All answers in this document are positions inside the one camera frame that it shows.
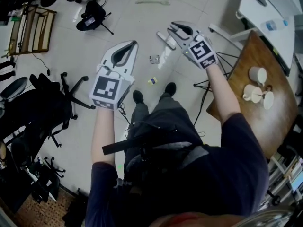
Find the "black pants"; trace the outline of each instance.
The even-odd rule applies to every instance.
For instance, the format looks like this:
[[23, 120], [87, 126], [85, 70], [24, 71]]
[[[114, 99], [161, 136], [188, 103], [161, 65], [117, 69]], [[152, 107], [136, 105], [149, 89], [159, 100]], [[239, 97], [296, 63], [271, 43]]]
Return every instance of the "black pants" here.
[[[12, 66], [13, 65], [13, 62], [11, 61], [6, 61], [4, 63], [1, 63], [0, 64], [0, 69], [3, 69], [7, 66]], [[8, 73], [5, 73], [3, 75], [0, 75], [0, 81], [4, 81], [6, 79], [9, 79], [10, 77], [14, 76], [15, 75], [15, 72], [14, 71], [11, 71], [11, 72], [8, 72]]]

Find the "black shoe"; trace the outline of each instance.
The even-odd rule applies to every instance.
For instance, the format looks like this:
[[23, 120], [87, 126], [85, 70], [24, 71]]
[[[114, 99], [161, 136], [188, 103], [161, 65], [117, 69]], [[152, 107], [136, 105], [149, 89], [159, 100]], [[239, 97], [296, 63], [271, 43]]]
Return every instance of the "black shoe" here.
[[10, 57], [10, 62], [11, 62], [11, 65], [15, 68], [16, 63], [15, 63], [15, 60], [14, 60], [13, 56]]
[[174, 96], [177, 90], [177, 86], [174, 82], [170, 82], [166, 88], [165, 88], [165, 93], [168, 93], [170, 96]]
[[133, 93], [133, 99], [136, 104], [143, 104], [143, 95], [140, 91], [135, 90]]

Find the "table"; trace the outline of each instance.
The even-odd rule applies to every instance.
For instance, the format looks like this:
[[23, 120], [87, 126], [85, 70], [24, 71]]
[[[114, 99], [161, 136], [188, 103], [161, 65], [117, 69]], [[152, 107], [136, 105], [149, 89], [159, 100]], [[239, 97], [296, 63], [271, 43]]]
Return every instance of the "table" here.
[[267, 6], [260, 5], [256, 0], [241, 0], [237, 16], [239, 19], [244, 17], [251, 24], [255, 26], [253, 29], [245, 30], [235, 35], [230, 35], [226, 31], [222, 30], [216, 25], [210, 24], [209, 29], [215, 31], [225, 39], [233, 43], [240, 50], [243, 49], [243, 45], [239, 42], [246, 40], [251, 30], [258, 32], [258, 35], [263, 35], [276, 49], [281, 59], [286, 65], [286, 74], [289, 74], [292, 66], [292, 59], [294, 53], [294, 17], [291, 16], [287, 19], [288, 26], [283, 30], [277, 31], [264, 31], [261, 28], [261, 24], [271, 19], [283, 19], [276, 8], [266, 0]]
[[[244, 87], [247, 84], [257, 86], [249, 79], [249, 69], [252, 66], [264, 67], [267, 71], [267, 81], [262, 91], [265, 91], [268, 85], [273, 86], [275, 100], [274, 105], [269, 110], [265, 110], [261, 104], [247, 102], [242, 98]], [[292, 128], [298, 114], [298, 106], [279, 63], [257, 33], [250, 33], [230, 74], [228, 83], [234, 91], [240, 103], [241, 112], [256, 135], [265, 156], [270, 159]], [[219, 120], [214, 101], [208, 107], [207, 112]]]

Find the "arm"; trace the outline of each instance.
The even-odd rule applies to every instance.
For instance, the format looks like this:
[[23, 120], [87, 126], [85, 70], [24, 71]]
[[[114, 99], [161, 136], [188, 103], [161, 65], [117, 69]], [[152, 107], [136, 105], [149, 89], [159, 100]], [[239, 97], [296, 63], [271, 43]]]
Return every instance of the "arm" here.
[[115, 155], [105, 156], [102, 147], [115, 142], [114, 111], [98, 108], [93, 141], [91, 145], [91, 159], [96, 162], [106, 162], [115, 166]]
[[206, 72], [223, 125], [232, 115], [241, 113], [240, 105], [218, 65], [211, 65]]

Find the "chair caster wheel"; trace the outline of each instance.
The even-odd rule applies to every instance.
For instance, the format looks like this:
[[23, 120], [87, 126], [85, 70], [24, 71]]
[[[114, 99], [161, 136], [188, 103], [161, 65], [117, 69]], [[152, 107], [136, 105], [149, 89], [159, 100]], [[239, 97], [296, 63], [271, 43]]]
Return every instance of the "chair caster wheel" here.
[[281, 201], [281, 197], [280, 196], [275, 196], [272, 200], [271, 200], [271, 204], [273, 206], [278, 206], [280, 204]]

